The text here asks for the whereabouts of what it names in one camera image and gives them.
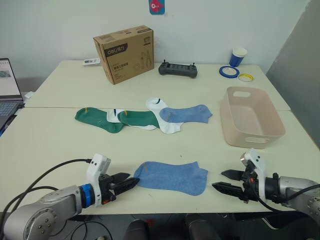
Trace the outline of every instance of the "white table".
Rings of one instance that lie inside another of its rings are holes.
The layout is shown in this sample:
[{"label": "white table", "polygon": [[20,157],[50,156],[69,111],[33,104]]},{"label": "white table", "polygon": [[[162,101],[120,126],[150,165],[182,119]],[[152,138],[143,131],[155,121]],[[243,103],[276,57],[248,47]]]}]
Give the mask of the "white table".
[{"label": "white table", "polygon": [[[76,108],[25,108],[0,137],[0,209],[49,168],[78,158],[101,153],[111,158],[108,174],[133,174],[146,161],[186,164],[198,161],[208,170],[207,186],[199,196],[170,190],[136,186],[102,207],[89,207],[84,214],[219,213],[264,212],[261,204],[224,195],[211,184],[228,182],[224,170],[243,170],[240,156],[247,148],[228,145],[223,136],[219,111],[209,123],[184,123],[182,131],[164,134],[125,126],[112,134],[74,119]],[[290,111],[278,111],[286,135],[258,152],[266,160],[267,175],[307,178],[320,182],[320,152]],[[86,163],[72,163],[50,173],[38,185],[64,188],[86,183]],[[45,194],[30,193],[22,204]],[[269,201],[270,205],[288,210]]]},{"label": "white table", "polygon": [[228,87],[246,86],[266,91],[277,110],[290,110],[257,65],[241,65],[241,73],[254,77],[247,83],[219,74],[222,65],[197,64],[198,76],[160,75],[159,64],[141,75],[112,85],[101,66],[82,66],[83,61],[62,61],[36,91],[26,107],[145,109],[150,97],[161,98],[170,108],[199,104],[220,109]]}]

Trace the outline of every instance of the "black cable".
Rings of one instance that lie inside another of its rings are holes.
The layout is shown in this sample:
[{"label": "black cable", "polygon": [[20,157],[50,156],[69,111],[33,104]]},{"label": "black cable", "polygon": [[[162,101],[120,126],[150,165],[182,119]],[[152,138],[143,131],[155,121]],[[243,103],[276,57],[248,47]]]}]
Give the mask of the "black cable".
[{"label": "black cable", "polygon": [[88,235],[88,226],[87,226],[86,221],[83,221],[83,223],[84,223],[84,226],[85,226],[85,234],[84,234],[83,240],[85,240],[87,238],[87,235]]},{"label": "black cable", "polygon": [[[63,162],[63,163],[60,163],[60,164],[58,164],[58,165],[50,168],[48,171],[46,171],[46,172],[43,173],[40,177],[38,177],[38,178],[25,190],[25,192],[23,192],[23,193],[21,193],[21,194],[19,195],[18,201],[16,202],[16,204],[15,204],[14,207],[12,208],[11,213],[18,208],[19,204],[20,204],[21,201],[25,198],[25,196],[26,196],[29,192],[31,192],[32,187],[33,187],[34,185],[36,185],[42,178],[44,178],[46,175],[48,175],[49,173],[51,173],[53,170],[55,170],[55,169],[57,169],[57,168],[60,168],[60,167],[62,167],[62,166],[64,166],[64,165],[71,164],[71,163],[75,163],[75,162],[86,162],[86,163],[89,164],[89,163],[91,162],[91,159],[74,159],[74,160],[69,160],[69,161],[65,161],[65,162]],[[2,214],[1,220],[0,220],[0,232],[1,232],[1,234],[0,234],[0,240],[2,240],[3,237],[4,237],[4,233],[3,233],[2,229],[3,229],[3,224],[4,224],[4,221],[5,221],[5,215],[6,215],[7,211],[8,211],[8,209],[7,209],[6,211],[3,211],[3,214]]]},{"label": "black cable", "polygon": [[55,234],[53,234],[53,235],[50,235],[49,237],[57,236],[59,233],[61,233],[61,232],[63,231],[63,229],[65,229],[66,225],[67,225],[67,220],[65,220],[64,225],[63,225],[63,227],[60,229],[60,231],[58,231],[57,233],[55,233]]},{"label": "black cable", "polygon": [[60,163],[52,168],[50,168],[48,171],[46,171],[45,173],[43,173],[40,177],[38,177],[26,190],[25,192],[22,194],[22,196],[19,198],[19,200],[16,202],[16,204],[14,205],[13,209],[11,212],[15,211],[19,204],[21,203],[21,201],[24,199],[24,197],[27,195],[27,193],[29,192],[30,189],[32,189],[32,187],[34,185],[36,185],[41,179],[43,179],[46,175],[48,175],[49,173],[51,173],[53,170],[56,170],[57,168],[60,168],[64,165],[67,164],[71,164],[71,163],[75,163],[75,162],[86,162],[86,163],[90,163],[91,159],[74,159],[74,160],[70,160],[70,161],[65,161],[63,163]]},{"label": "black cable", "polygon": [[170,221],[171,217],[172,217],[172,213],[171,213],[171,214],[170,214],[170,216],[168,217],[168,219],[167,219],[167,221],[166,221],[166,224],[168,224],[168,223],[169,223],[169,221]]},{"label": "black cable", "polygon": [[76,232],[81,226],[85,225],[85,226],[87,227],[87,224],[90,224],[90,223],[101,225],[101,226],[108,232],[108,234],[109,234],[109,236],[110,236],[110,239],[111,239],[111,240],[114,240],[113,237],[112,237],[112,235],[111,235],[111,232],[109,231],[109,229],[108,229],[104,224],[102,224],[101,222],[98,222],[98,221],[84,221],[82,224],[80,224],[79,226],[77,226],[77,227],[75,228],[75,230],[73,230],[73,233],[71,234],[70,240],[72,240],[75,232]]},{"label": "black cable", "polygon": [[303,194],[305,192],[308,192],[308,191],[310,191],[312,189],[317,189],[317,188],[320,188],[320,184],[316,184],[316,185],[313,185],[313,186],[306,187],[306,188],[304,188],[304,189],[292,194],[291,196],[283,199],[283,201],[284,202],[290,201],[290,200],[296,198],[297,196],[299,196],[299,195],[301,195],[301,194]]},{"label": "black cable", "polygon": [[[36,190],[40,190],[40,189],[50,189],[50,190],[53,190],[53,191],[56,191],[58,190],[58,188],[55,188],[53,186],[37,186],[35,188],[32,188],[30,189],[29,193],[33,192],[33,191],[36,191]],[[2,231],[2,228],[3,228],[3,224],[4,224],[4,221],[5,221],[5,217],[6,217],[6,214],[7,214],[7,211],[9,210],[9,208],[11,207],[11,205],[16,201],[18,200],[22,194],[24,194],[24,192],[20,193],[18,196],[16,196],[14,199],[12,199],[4,208],[3,210],[3,213],[2,213],[2,216],[1,216],[1,220],[0,220],[0,230],[1,230],[1,234],[0,234],[0,240],[2,240],[4,238],[4,233]]]},{"label": "black cable", "polygon": [[275,213],[283,213],[284,211],[281,211],[281,210],[278,210],[278,209],[275,209],[271,206],[269,206],[268,204],[266,204],[264,201],[262,201],[262,199],[258,196],[258,194],[256,193],[256,190],[255,190],[255,186],[254,184],[250,181],[250,178],[248,178],[248,181],[249,181],[249,184],[250,184],[250,187],[252,189],[252,192],[253,194],[255,195],[255,197],[258,199],[259,203],[261,203],[265,208],[275,212]]},{"label": "black cable", "polygon": [[84,234],[83,240],[86,239],[87,233],[88,233],[88,227],[87,227],[87,222],[84,221],[82,224],[78,225],[78,226],[75,228],[75,230],[73,230],[73,232],[72,232],[72,234],[71,234],[71,237],[70,237],[70,240],[72,240],[72,238],[74,237],[75,232],[76,232],[81,226],[83,226],[83,225],[85,226],[85,234]]}]

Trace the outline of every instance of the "remote controller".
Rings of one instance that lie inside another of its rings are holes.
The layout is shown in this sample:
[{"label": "remote controller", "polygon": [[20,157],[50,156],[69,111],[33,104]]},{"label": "remote controller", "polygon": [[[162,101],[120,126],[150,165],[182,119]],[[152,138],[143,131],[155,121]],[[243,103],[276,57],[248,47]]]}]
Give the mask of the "remote controller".
[{"label": "remote controller", "polygon": [[193,65],[181,65],[172,64],[164,60],[163,63],[161,63],[161,65],[159,66],[159,73],[161,75],[172,74],[195,78],[198,74],[198,71],[197,67],[195,66],[195,63],[193,63]]}]

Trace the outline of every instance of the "cardboard box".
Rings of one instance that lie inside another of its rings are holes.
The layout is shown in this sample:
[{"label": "cardboard box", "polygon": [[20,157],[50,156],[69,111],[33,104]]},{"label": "cardboard box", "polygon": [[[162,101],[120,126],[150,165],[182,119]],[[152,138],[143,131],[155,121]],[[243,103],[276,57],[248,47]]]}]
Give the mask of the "cardboard box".
[{"label": "cardboard box", "polygon": [[95,36],[93,40],[112,84],[154,68],[154,31],[147,26]]}]

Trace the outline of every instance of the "laptop keyboard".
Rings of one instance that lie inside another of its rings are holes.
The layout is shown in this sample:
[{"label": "laptop keyboard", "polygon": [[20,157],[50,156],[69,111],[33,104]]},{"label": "laptop keyboard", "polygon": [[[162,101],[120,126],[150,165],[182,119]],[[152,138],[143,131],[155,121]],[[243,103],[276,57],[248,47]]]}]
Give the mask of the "laptop keyboard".
[{"label": "laptop keyboard", "polygon": [[11,111],[17,107],[17,102],[4,102],[0,103],[0,117],[6,117],[8,116]]}]

